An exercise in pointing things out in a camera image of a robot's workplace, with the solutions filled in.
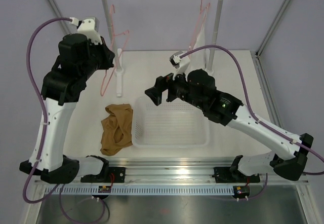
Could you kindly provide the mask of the tan tank top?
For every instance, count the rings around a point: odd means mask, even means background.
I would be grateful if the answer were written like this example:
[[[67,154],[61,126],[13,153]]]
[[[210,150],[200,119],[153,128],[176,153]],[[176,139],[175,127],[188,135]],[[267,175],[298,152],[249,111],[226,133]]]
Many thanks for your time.
[[[105,110],[109,116],[101,121],[103,133],[100,151],[105,156],[114,156],[133,145],[133,109],[130,104],[111,104]]]

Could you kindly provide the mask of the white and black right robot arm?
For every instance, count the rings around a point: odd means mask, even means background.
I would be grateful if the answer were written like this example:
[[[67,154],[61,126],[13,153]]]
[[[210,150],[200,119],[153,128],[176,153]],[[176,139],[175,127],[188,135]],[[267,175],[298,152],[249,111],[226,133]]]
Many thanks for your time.
[[[158,106],[164,91],[168,92],[167,102],[180,99],[200,109],[211,122],[238,130],[271,150],[252,157],[235,157],[229,172],[234,181],[271,172],[297,181],[303,174],[308,154],[303,147],[311,147],[313,137],[307,133],[293,134],[264,119],[254,119],[241,100],[217,90],[215,79],[204,70],[194,70],[187,76],[172,73],[160,76],[145,94]]]

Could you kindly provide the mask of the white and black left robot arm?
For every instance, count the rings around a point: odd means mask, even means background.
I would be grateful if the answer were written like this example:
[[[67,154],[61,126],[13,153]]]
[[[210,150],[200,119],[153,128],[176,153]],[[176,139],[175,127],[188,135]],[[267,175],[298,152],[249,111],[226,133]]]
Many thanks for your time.
[[[71,183],[84,175],[105,182],[109,169],[101,157],[71,159],[63,154],[63,148],[70,118],[87,80],[97,70],[112,68],[114,53],[103,37],[95,42],[79,33],[64,36],[58,49],[59,55],[45,75],[40,92],[46,112],[41,117],[36,145],[32,156],[20,163],[19,169],[50,184]]]

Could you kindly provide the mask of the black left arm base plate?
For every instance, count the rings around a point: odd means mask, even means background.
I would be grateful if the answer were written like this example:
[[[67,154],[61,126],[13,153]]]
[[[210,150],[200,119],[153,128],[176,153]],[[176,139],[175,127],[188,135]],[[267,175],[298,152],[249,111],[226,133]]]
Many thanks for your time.
[[[125,167],[104,167],[97,175],[89,174],[83,176],[80,181],[83,183],[124,183],[126,169]]]

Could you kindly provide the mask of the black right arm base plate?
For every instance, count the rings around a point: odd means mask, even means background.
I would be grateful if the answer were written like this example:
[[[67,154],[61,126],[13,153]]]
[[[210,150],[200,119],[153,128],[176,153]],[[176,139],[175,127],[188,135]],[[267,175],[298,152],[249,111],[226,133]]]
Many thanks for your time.
[[[215,167],[213,178],[216,183],[260,183],[259,174],[246,176],[231,167]]]

